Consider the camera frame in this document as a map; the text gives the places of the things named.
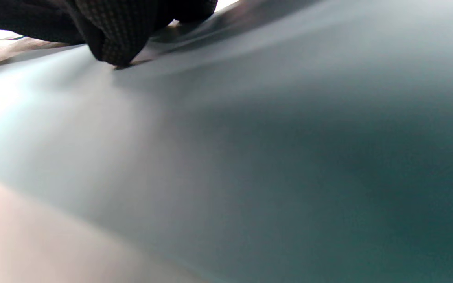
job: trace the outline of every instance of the black glove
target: black glove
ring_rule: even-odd
[[[205,20],[217,0],[66,0],[92,54],[99,61],[128,66],[149,36],[174,19]]]
[[[83,43],[63,0],[0,0],[0,29],[45,41]]]
[[[45,41],[86,42],[94,57],[128,66],[174,19],[205,20],[217,0],[0,0],[0,29]]]

